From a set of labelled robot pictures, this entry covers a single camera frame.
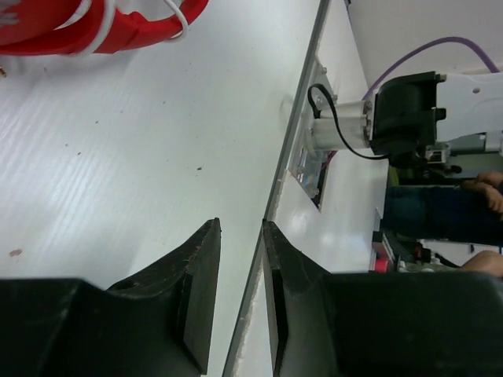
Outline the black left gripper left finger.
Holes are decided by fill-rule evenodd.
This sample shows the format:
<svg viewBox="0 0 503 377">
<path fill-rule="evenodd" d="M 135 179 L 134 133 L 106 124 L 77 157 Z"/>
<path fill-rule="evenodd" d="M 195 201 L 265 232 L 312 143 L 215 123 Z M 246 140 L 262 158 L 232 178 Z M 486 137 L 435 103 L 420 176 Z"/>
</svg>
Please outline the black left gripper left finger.
<svg viewBox="0 0 503 377">
<path fill-rule="evenodd" d="M 220 250 L 211 219 L 108 289 L 76 278 L 2 280 L 2 375 L 205 375 Z"/>
</svg>

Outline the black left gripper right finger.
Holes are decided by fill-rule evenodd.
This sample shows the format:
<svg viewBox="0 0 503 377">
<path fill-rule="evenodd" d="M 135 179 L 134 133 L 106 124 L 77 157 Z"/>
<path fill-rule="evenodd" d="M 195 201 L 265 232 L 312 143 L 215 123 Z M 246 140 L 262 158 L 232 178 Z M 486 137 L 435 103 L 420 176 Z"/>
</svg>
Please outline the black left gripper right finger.
<svg viewBox="0 0 503 377">
<path fill-rule="evenodd" d="M 484 273 L 331 273 L 262 225 L 275 376 L 499 376 L 502 282 Z"/>
</svg>

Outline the red headphones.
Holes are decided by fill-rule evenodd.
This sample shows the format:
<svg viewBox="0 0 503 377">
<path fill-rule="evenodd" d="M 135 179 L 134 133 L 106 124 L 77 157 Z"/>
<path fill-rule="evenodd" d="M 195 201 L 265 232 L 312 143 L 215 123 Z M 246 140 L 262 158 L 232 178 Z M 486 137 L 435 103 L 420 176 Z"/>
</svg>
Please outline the red headphones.
<svg viewBox="0 0 503 377">
<path fill-rule="evenodd" d="M 165 4 L 172 15 L 147 20 L 122 13 L 114 1 L 91 1 L 75 22 L 81 1 L 2 1 L 1 54 L 14 57 L 114 54 L 183 38 L 206 1 Z"/>
</svg>

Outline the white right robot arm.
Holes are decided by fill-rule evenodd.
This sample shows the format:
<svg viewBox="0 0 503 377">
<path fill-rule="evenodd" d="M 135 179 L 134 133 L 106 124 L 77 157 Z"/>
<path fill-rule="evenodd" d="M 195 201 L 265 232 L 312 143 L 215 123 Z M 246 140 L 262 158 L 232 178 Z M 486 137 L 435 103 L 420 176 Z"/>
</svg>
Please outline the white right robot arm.
<svg viewBox="0 0 503 377">
<path fill-rule="evenodd" d="M 428 71 L 385 82 L 369 99 L 336 104 L 328 89 L 311 85 L 308 129 L 315 151 L 348 150 L 393 167 L 431 162 L 433 149 L 465 137 L 496 137 L 502 150 L 502 74 Z"/>
</svg>

